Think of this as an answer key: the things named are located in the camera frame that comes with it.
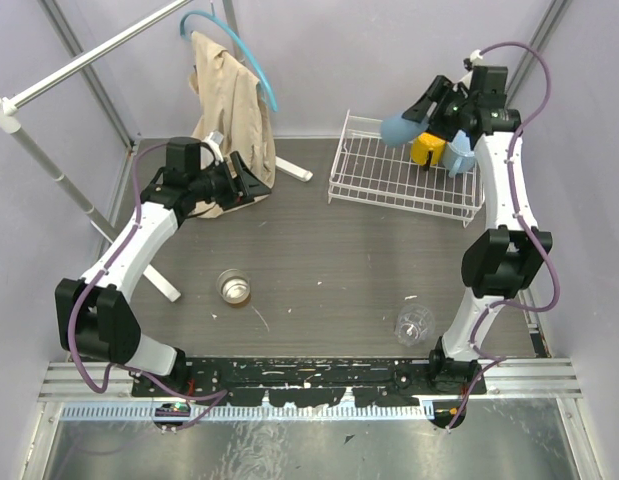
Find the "light blue handled mug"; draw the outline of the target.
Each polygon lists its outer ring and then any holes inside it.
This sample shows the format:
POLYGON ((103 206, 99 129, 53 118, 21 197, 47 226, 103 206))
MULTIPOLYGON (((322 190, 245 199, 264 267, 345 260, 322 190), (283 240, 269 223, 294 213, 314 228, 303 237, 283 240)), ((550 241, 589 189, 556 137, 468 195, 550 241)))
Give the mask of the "light blue handled mug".
POLYGON ((464 131, 459 130, 454 139, 447 143, 441 163, 450 178, 468 173, 475 167, 475 154, 464 131))

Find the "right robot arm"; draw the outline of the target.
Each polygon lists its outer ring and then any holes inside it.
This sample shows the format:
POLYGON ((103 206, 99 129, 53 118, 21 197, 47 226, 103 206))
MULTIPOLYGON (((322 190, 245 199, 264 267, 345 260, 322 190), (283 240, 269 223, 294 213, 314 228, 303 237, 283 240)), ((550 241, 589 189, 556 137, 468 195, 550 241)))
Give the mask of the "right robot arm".
POLYGON ((427 379, 441 394, 478 377, 491 325, 531 285, 553 246, 527 199, 523 122, 506 106, 507 74, 503 66, 475 66, 459 82, 438 75, 402 114, 440 139, 450 141, 458 133, 468 137, 486 200, 485 230, 462 259, 462 302, 429 355, 427 379))

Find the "beige shirt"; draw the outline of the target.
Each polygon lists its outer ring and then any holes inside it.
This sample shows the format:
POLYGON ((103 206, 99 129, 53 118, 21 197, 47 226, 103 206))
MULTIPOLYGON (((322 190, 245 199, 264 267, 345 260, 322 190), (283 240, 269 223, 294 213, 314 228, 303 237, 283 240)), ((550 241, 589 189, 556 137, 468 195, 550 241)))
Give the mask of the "beige shirt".
POLYGON ((201 200, 201 173, 226 164, 235 177, 230 153, 238 151, 251 172, 268 187, 275 182, 276 155, 268 108, 260 98, 260 82, 227 50, 204 34, 194 32, 191 43, 195 73, 190 79, 197 92, 202 117, 191 137, 174 137, 166 146, 163 183, 142 193, 146 207, 163 206, 178 225, 189 218, 216 218, 231 210, 201 200), (215 162, 203 140, 212 131, 224 135, 222 162, 215 162))

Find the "teal clothes hanger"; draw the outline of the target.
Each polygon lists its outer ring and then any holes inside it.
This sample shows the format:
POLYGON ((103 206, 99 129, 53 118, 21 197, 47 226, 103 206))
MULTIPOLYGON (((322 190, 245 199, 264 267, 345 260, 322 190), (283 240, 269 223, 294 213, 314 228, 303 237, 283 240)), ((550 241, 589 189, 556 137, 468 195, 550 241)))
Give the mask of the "teal clothes hanger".
POLYGON ((186 27, 186 22, 190 17, 198 16, 205 18, 219 27, 225 34, 227 34, 230 39, 235 43, 238 47, 238 50, 244 55, 247 62, 253 67, 255 75, 259 79, 260 86, 264 91, 264 95, 266 97, 266 104, 273 112, 279 111, 279 106, 277 102, 276 95, 268 81, 268 78, 262 69, 260 63, 257 61, 249 47, 243 42, 243 40, 237 35, 237 33, 226 23, 220 20, 216 15, 212 13, 208 13, 202 10, 191 10, 185 13, 179 22, 179 35, 181 38, 189 40, 193 34, 193 31, 188 30, 186 27))

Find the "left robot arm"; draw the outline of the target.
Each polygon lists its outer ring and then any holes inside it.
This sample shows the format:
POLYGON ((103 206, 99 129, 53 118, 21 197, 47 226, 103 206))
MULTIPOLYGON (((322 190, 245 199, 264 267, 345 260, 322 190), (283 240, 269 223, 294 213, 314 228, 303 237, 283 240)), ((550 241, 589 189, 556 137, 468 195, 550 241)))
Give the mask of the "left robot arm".
POLYGON ((144 334, 131 307, 135 288, 156 253, 201 204, 224 211, 270 194, 270 188, 233 151, 223 155, 223 136, 173 137, 165 143, 165 163, 145 188, 134 189, 134 212, 105 254, 79 279, 63 279, 55 289, 58 331, 83 381, 102 393, 83 361, 148 376, 167 396, 177 396, 191 377, 185 353, 144 334))

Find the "clear glass amber base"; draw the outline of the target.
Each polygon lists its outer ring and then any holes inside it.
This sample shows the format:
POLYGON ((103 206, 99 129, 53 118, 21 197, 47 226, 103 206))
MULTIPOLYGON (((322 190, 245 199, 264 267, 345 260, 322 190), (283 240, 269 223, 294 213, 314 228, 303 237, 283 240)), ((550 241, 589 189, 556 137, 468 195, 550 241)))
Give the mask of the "clear glass amber base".
POLYGON ((239 269, 223 271, 216 280, 216 289, 222 300, 231 307, 243 306, 251 298, 250 279, 239 269))

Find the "yellow mug black handle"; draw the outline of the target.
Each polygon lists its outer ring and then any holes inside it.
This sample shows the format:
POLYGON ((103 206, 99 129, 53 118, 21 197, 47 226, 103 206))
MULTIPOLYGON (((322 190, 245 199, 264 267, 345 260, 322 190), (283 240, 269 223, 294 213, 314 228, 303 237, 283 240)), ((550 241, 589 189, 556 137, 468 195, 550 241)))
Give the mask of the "yellow mug black handle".
POLYGON ((422 133, 413 141, 410 158, 413 163, 427 171, 439 163, 446 145, 445 140, 429 133, 422 133))

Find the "clear plastic cup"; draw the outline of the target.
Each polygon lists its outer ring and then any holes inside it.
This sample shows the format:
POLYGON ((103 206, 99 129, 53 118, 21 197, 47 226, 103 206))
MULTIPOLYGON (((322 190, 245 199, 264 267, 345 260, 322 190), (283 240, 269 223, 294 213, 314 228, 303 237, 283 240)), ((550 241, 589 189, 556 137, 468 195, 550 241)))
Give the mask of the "clear plastic cup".
POLYGON ((435 316, 427 307, 408 304, 398 314, 394 334, 398 342, 411 347, 433 337, 435 316))

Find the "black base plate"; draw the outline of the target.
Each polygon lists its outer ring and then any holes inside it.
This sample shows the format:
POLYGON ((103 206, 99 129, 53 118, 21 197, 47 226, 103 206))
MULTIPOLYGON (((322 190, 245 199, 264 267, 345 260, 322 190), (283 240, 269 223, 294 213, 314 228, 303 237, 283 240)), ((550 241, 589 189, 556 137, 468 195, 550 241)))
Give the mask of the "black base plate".
POLYGON ((408 358, 190 357, 185 391, 195 396, 226 391, 223 405, 298 408, 417 406, 422 396, 460 397, 487 392, 477 361, 408 358))

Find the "light blue plastic cup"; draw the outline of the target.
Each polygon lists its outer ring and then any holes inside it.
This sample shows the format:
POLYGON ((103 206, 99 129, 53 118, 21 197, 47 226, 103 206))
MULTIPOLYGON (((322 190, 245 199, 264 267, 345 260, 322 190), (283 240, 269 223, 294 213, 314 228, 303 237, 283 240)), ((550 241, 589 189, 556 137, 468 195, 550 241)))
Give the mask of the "light blue plastic cup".
POLYGON ((398 147, 413 141, 424 133, 428 125, 420 125, 401 118, 402 113, 385 118, 380 124, 381 140, 389 147, 398 147))

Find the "silver garment rack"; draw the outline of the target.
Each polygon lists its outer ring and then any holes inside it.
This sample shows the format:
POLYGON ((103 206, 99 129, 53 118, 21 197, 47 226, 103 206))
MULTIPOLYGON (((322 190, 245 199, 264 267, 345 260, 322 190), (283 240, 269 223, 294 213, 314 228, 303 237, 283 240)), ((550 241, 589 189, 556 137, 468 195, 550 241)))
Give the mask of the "silver garment rack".
MULTIPOLYGON (((56 87, 71 76, 81 72, 85 68, 90 67, 95 61, 104 57, 114 49, 128 42, 140 33, 149 29, 156 23, 165 19, 191 1, 171 1, 167 5, 161 7, 147 17, 139 20, 132 26, 126 28, 122 32, 114 35, 110 39, 104 41, 98 46, 87 50, 80 50, 74 58, 65 66, 52 72, 42 80, 36 82, 32 86, 14 95, 11 98, 0 96, 0 129, 10 135, 14 140, 30 155, 30 157, 38 163, 38 165, 53 179, 53 181, 63 190, 67 196, 75 202, 80 210, 90 220, 92 226, 100 232, 104 239, 113 241, 113 226, 109 221, 105 220, 100 211, 93 203, 76 187, 76 185, 65 175, 51 157, 31 138, 24 130, 22 124, 16 118, 16 113, 23 106, 37 99, 42 94, 56 87)), ((56 1, 41 1, 44 11, 50 10, 51 23, 54 28, 57 28, 59 36, 64 38, 63 42, 67 43, 65 37, 69 40, 76 40, 75 35, 69 31, 69 26, 66 21, 63 24, 60 20, 62 10, 59 9, 56 1)), ((302 182, 309 182, 313 173, 305 170, 287 160, 280 157, 276 158, 276 167, 283 173, 290 175, 302 182)), ((153 266, 149 265, 143 272, 144 277, 170 302, 175 302, 181 297, 178 291, 162 274, 153 266)))

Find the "aluminium frame rail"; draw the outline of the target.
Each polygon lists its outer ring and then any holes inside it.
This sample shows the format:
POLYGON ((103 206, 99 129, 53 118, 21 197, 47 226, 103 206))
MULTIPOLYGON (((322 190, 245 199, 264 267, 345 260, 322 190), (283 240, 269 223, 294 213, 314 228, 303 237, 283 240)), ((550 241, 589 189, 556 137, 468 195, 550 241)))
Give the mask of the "aluminium frame rail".
POLYGON ((401 358, 194 358, 193 378, 170 395, 151 380, 103 363, 86 368, 108 389, 97 394, 71 363, 49 365, 39 398, 63 420, 148 419, 162 429, 196 417, 230 420, 428 420, 459 426, 470 401, 544 400, 582 396, 566 359, 480 360, 475 374, 431 380, 425 361, 401 358))

